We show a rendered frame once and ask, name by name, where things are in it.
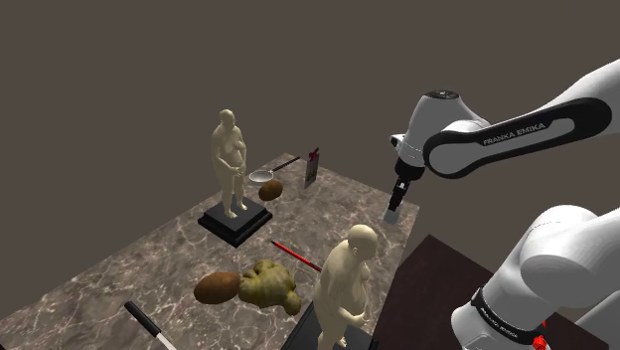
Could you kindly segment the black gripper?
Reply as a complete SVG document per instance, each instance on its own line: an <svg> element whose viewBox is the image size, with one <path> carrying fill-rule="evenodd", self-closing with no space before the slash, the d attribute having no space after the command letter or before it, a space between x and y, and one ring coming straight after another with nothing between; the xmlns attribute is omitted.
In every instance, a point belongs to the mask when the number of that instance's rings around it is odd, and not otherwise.
<svg viewBox="0 0 620 350"><path fill-rule="evenodd" d="M394 184L391 197L389 199L387 208L384 212L383 220L391 225L397 223L401 203L411 181L416 181L421 178L425 170L424 166L412 166L398 158L394 171L397 175L396 183Z"/></svg>

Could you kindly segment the dark maroon robot stand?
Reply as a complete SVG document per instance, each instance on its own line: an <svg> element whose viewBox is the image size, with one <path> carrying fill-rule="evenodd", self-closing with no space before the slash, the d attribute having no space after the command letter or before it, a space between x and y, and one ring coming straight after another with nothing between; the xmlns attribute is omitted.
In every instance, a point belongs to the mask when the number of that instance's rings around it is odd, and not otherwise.
<svg viewBox="0 0 620 350"><path fill-rule="evenodd" d="M371 350L462 350L451 328L451 314L491 276L427 236L395 273Z"/></svg>

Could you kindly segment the grey card with red bow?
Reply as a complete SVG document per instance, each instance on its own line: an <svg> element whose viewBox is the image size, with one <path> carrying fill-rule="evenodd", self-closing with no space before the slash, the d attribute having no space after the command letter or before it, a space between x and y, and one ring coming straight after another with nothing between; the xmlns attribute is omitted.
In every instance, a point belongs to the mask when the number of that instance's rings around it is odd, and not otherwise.
<svg viewBox="0 0 620 350"><path fill-rule="evenodd" d="M319 148L316 148L308 154L309 159L307 161L306 174L304 178L305 188L308 188L317 178L319 156Z"/></svg>

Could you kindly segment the beige stout figure, black base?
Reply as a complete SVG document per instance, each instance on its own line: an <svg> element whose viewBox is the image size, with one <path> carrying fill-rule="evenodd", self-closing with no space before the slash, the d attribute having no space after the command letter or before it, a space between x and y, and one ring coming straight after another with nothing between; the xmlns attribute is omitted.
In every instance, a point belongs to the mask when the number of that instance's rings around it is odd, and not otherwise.
<svg viewBox="0 0 620 350"><path fill-rule="evenodd" d="M368 350L373 338L362 330L369 322L368 261L379 239L358 224L328 254L315 283L312 302L280 350Z"/></svg>

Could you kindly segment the red pen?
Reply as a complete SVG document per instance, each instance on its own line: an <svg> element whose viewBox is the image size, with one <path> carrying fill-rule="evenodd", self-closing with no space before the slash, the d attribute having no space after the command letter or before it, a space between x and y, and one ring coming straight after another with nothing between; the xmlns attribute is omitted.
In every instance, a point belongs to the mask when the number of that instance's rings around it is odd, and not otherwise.
<svg viewBox="0 0 620 350"><path fill-rule="evenodd" d="M314 263L308 261L307 259L305 259L304 257L300 256L299 254L293 252L292 250L290 250L289 248L287 248L286 246L282 245L279 242L276 242L274 240L270 241L273 245L275 245L276 247L278 247L279 249L281 249L282 251L286 252L287 254L289 254L290 256L298 259L299 261L305 263L306 265L312 267L313 269L315 269L318 272L321 272L322 269L320 267L318 267L317 265L315 265Z"/></svg>

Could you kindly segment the small brown potato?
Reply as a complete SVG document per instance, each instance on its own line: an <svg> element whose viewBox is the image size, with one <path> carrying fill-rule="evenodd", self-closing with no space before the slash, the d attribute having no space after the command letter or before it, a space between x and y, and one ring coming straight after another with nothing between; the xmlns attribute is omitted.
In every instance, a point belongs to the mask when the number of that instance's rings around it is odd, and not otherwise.
<svg viewBox="0 0 620 350"><path fill-rule="evenodd" d="M258 190L260 200L268 202L273 201L281 196L283 185L275 179L264 182Z"/></svg>

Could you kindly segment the yellow-green ginger root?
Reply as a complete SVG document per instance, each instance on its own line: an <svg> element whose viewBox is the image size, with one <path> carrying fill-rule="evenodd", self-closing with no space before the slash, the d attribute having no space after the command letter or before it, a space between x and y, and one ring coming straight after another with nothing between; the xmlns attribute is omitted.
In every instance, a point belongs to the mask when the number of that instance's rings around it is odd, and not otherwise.
<svg viewBox="0 0 620 350"><path fill-rule="evenodd" d="M260 260L240 278L238 298L259 308L282 306L295 316L300 312L301 299L295 291L296 282L289 270L270 260Z"/></svg>

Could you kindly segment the beige standing figure, black base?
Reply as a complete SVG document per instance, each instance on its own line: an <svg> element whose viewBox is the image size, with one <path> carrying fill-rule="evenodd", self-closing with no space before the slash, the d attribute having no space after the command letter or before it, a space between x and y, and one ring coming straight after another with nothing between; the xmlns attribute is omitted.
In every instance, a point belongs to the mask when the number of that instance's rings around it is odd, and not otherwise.
<svg viewBox="0 0 620 350"><path fill-rule="evenodd" d="M211 136L211 159L222 196L198 223L238 248L267 223L272 214L245 196L246 145L233 112L223 109L219 117L220 124Z"/></svg>

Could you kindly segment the large brown potato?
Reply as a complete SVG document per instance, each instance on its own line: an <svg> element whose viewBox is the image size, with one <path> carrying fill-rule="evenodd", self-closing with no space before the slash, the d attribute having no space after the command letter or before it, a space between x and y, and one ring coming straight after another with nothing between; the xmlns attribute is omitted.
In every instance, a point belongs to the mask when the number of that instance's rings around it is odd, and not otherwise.
<svg viewBox="0 0 620 350"><path fill-rule="evenodd" d="M216 271L202 278L194 288L194 296L203 304L220 304L237 296L240 276L237 272Z"/></svg>

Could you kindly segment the black and white marker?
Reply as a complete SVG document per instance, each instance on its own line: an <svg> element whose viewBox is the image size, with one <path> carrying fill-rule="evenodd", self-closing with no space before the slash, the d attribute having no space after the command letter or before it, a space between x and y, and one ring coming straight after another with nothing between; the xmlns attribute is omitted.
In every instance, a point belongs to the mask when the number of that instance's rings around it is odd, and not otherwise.
<svg viewBox="0 0 620 350"><path fill-rule="evenodd" d="M124 303L124 308L136 319L140 325L154 338L158 339L167 350L178 350L171 341L163 335L162 330L152 321L133 301Z"/></svg>

